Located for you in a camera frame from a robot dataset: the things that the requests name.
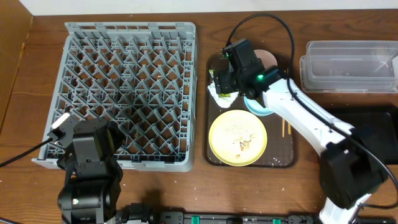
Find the pink bowl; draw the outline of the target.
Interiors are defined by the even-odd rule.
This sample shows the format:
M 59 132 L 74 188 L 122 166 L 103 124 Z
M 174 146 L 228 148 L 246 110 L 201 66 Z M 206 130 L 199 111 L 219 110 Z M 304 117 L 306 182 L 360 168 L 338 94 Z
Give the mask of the pink bowl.
M 264 66 L 264 68 L 269 68 L 271 66 L 277 66 L 277 60 L 273 54 L 266 50 L 256 49 L 254 51 L 256 57 L 259 58 Z

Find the green snack wrapper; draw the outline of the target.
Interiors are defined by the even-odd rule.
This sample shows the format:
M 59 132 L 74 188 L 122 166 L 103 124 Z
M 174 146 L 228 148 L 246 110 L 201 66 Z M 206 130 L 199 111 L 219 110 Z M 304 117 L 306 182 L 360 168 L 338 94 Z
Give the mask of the green snack wrapper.
M 227 70 L 209 70 L 213 80 L 215 93 L 222 97 L 230 96 L 229 83 L 227 79 Z

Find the light blue saucer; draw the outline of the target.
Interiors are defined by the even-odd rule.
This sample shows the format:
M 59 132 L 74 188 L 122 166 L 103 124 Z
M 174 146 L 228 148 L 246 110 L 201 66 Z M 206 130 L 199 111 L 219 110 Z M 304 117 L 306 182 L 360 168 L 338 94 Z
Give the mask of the light blue saucer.
M 246 108 L 256 116 L 268 116 L 273 113 L 273 111 L 268 108 L 261 106 L 256 100 L 250 100 L 244 97 L 244 104 Z

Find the white tissue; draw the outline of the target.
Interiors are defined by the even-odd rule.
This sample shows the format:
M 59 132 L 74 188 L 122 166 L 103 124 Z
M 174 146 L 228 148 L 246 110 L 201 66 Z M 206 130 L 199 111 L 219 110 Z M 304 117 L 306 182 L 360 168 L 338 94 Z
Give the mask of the white tissue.
M 214 82 L 211 82 L 211 84 L 208 85 L 208 90 L 210 95 L 216 101 L 216 104 L 221 108 L 229 108 L 239 95 L 238 92 L 228 93 L 225 95 L 217 94 Z

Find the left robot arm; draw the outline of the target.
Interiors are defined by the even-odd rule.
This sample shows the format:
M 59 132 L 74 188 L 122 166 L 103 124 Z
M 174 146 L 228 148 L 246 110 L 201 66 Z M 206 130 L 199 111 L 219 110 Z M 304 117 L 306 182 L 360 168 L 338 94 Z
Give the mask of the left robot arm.
M 76 121 L 69 116 L 53 128 L 66 147 L 57 161 L 65 171 L 58 195 L 62 223 L 106 223 L 116 215 L 123 177 L 114 153 L 125 135 L 118 124 L 104 118 Z

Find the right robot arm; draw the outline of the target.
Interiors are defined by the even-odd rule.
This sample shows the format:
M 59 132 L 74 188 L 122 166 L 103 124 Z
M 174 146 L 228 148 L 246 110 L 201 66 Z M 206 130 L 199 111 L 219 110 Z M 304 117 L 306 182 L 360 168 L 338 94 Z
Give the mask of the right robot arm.
M 390 176 L 386 165 L 364 145 L 367 132 L 317 105 L 278 66 L 265 67 L 250 41 L 221 51 L 228 67 L 215 70 L 218 94 L 238 92 L 290 123 L 319 156 L 320 184 L 326 195 L 322 223 L 353 223 L 367 199 Z

